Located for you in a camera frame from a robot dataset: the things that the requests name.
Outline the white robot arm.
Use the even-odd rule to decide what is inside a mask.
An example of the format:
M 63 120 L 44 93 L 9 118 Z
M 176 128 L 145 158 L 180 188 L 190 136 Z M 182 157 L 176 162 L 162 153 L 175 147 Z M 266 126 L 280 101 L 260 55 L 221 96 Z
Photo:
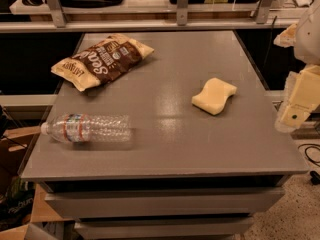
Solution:
M 305 63 L 299 73 L 289 72 L 275 121 L 278 131 L 290 133 L 320 105 L 320 0 L 315 0 L 299 22 L 280 33 L 273 43 L 292 47 L 295 58 Z

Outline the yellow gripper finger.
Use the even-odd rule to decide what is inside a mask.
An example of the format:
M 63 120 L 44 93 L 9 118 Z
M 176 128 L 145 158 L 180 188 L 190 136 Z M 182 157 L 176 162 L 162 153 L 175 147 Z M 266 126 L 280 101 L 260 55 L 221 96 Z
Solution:
M 283 95 L 275 128 L 290 133 L 299 129 L 320 105 L 320 66 L 306 65 L 299 73 L 290 72 Z
M 291 24 L 284 31 L 276 36 L 273 44 L 279 47 L 288 48 L 293 47 L 296 41 L 297 24 Z

